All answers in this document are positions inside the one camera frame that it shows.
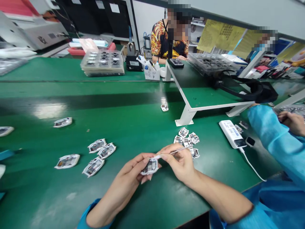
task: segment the label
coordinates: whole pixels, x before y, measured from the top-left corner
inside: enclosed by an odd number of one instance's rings
[[[130,61],[130,65],[132,65],[132,66],[140,66],[138,61]]]
[[[103,4],[102,1],[96,0],[95,2],[96,2],[96,4],[97,4],[97,6],[98,6],[99,9],[102,9],[102,10],[105,9],[104,4]]]
[[[119,6],[117,4],[110,3],[110,8],[113,13],[120,13]]]
[[[223,124],[227,128],[229,135],[231,136],[232,139],[241,139],[242,138],[231,121],[225,121],[225,122],[223,122]]]
[[[72,2],[73,2],[74,4],[80,4],[80,5],[81,5],[80,0],[72,0]]]

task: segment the white cable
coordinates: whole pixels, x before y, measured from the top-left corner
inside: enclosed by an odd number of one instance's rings
[[[245,154],[244,149],[243,149],[243,148],[239,148],[239,150],[240,150],[240,152],[245,156],[245,158],[246,158],[248,164],[249,164],[249,165],[251,166],[251,168],[254,170],[254,172],[256,173],[256,175],[257,175],[262,181],[266,182],[267,180],[264,180],[263,178],[261,178],[261,176],[257,173],[257,171],[255,170],[255,168],[253,168],[253,166],[251,165],[251,163],[249,162],[249,160],[248,160],[248,158],[247,158],[247,156],[246,156],[246,154]]]

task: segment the plastic tray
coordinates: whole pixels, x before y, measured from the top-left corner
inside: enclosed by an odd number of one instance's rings
[[[13,71],[14,69],[26,64],[28,61],[24,59],[3,59],[0,58],[0,76]]]
[[[274,108],[274,111],[277,114],[279,114],[282,111],[291,112],[293,109],[295,109],[293,112],[294,114],[301,115],[305,119],[305,105],[303,105],[303,104],[292,104],[292,105],[282,106],[280,108]]]
[[[238,71],[240,66],[218,54],[189,53],[188,61],[203,73],[211,74],[223,70]]]
[[[120,51],[88,51],[80,66],[87,76],[125,74],[123,58]]]
[[[111,43],[111,45],[107,48],[107,50],[115,50],[115,43]],[[68,48],[68,52],[73,56],[84,56],[86,53],[82,48],[77,47],[71,47]]]

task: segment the white box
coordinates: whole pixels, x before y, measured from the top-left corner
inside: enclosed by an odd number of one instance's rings
[[[160,81],[160,71],[153,71],[150,69],[144,69],[146,80],[158,80]]]

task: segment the blue sleeve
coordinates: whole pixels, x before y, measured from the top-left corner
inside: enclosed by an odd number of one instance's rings
[[[260,208],[255,207],[252,212],[240,221],[234,224],[229,224],[226,229],[277,229],[277,226],[272,222],[270,217]]]
[[[99,201],[100,201],[100,199],[96,199],[92,204],[89,205],[89,207],[83,213],[83,215],[79,221],[79,224],[77,225],[77,229],[91,229],[92,228],[87,225],[86,218],[87,218],[88,213],[97,205],[97,203]],[[100,229],[109,229],[112,223],[113,223],[113,221],[110,224],[108,224],[107,226],[100,227]]]
[[[295,184],[305,190],[304,138],[291,135],[289,128],[278,121],[271,107],[251,107],[248,118],[263,146],[281,164]]]

